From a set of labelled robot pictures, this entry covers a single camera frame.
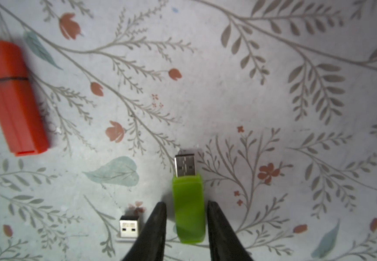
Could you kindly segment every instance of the orange usb flash drive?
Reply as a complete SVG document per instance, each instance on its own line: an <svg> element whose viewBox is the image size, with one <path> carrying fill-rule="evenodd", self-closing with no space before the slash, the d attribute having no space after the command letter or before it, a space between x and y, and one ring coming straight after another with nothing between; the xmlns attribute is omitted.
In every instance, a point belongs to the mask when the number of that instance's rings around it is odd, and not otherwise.
<svg viewBox="0 0 377 261"><path fill-rule="evenodd" d="M0 126L15 156L49 147L20 48L0 41Z"/></svg>

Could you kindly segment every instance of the usb connector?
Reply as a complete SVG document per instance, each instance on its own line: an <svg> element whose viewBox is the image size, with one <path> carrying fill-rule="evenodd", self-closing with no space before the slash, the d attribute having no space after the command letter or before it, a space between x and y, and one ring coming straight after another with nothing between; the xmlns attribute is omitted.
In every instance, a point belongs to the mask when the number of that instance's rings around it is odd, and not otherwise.
<svg viewBox="0 0 377 261"><path fill-rule="evenodd" d="M177 177L195 176L194 154L175 156L175 174Z"/></svg>

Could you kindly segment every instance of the blue leaf print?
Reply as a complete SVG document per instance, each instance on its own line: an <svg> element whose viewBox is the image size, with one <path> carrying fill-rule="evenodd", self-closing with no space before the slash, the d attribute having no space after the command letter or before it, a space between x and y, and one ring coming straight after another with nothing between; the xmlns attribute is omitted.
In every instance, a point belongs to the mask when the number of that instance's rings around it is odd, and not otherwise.
<svg viewBox="0 0 377 261"><path fill-rule="evenodd" d="M127 156L112 159L109 163L101 166L95 171L83 173L90 180L100 184L110 183L133 187L139 182L139 175L136 173L136 164Z"/></svg>
<svg viewBox="0 0 377 261"><path fill-rule="evenodd" d="M57 67L58 69L62 70L58 65L56 65L54 59L45 49L45 47L39 41L37 35L34 32L25 32L23 34L23 39L25 40L26 44L29 46L30 50L38 56L40 59L47 61L48 63L52 64L53 66Z"/></svg>
<svg viewBox="0 0 377 261"><path fill-rule="evenodd" d="M324 258L325 256L329 255L336 244L336 238L339 231L339 222L340 220L338 219L336 227L322 237L319 245L312 253L312 258Z"/></svg>

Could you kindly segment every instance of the green usb flash drive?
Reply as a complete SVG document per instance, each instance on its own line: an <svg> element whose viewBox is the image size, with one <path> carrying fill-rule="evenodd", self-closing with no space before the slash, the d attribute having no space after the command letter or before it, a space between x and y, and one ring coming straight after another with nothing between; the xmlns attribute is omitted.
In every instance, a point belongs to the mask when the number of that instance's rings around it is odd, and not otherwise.
<svg viewBox="0 0 377 261"><path fill-rule="evenodd" d="M194 154L175 157L173 200L180 241L200 243L206 234L202 177L196 173Z"/></svg>

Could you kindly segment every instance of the orange flower print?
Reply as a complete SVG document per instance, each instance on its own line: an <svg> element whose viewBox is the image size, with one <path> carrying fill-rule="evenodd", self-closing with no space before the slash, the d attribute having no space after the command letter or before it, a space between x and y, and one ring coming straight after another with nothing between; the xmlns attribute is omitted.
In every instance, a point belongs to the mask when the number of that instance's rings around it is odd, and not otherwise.
<svg viewBox="0 0 377 261"><path fill-rule="evenodd" d="M12 228L9 225L3 225L3 232L8 237L12 237L13 235Z"/></svg>
<svg viewBox="0 0 377 261"><path fill-rule="evenodd" d="M135 216L139 216L139 213L144 213L146 211L145 207L141 207L143 204L142 201L135 201L135 206L132 204L129 204L129 209L133 210L133 214Z"/></svg>
<svg viewBox="0 0 377 261"><path fill-rule="evenodd" d="M377 218L374 218L373 221L371 222L370 230L373 233L377 230Z"/></svg>
<svg viewBox="0 0 377 261"><path fill-rule="evenodd" d="M274 165L272 163L268 164L268 166L261 166L259 167L258 178L260 180L265 180L264 183L269 185L271 183L271 176L276 177L280 174L280 169L274 169Z"/></svg>
<svg viewBox="0 0 377 261"><path fill-rule="evenodd" d="M120 125L118 122L112 121L110 121L110 124L112 124L113 127L109 127L106 129L106 135L109 137L111 142L121 142L123 136L125 135L125 131L123 130L122 125Z"/></svg>
<svg viewBox="0 0 377 261"><path fill-rule="evenodd" d="M293 233L300 234L307 231L307 225L298 225L293 229Z"/></svg>
<svg viewBox="0 0 377 261"><path fill-rule="evenodd" d="M168 75L173 79L174 81L177 81L177 78L181 78L181 73L179 70L172 68L171 70L168 71Z"/></svg>
<svg viewBox="0 0 377 261"><path fill-rule="evenodd" d="M97 82L92 82L90 84L90 89L91 89L91 92L94 93L95 95L103 96L103 91L102 91L103 87Z"/></svg>
<svg viewBox="0 0 377 261"><path fill-rule="evenodd" d="M70 37L75 40L77 34L81 32L80 26L71 20L74 16L75 13L64 13L60 18L61 33L68 40Z"/></svg>

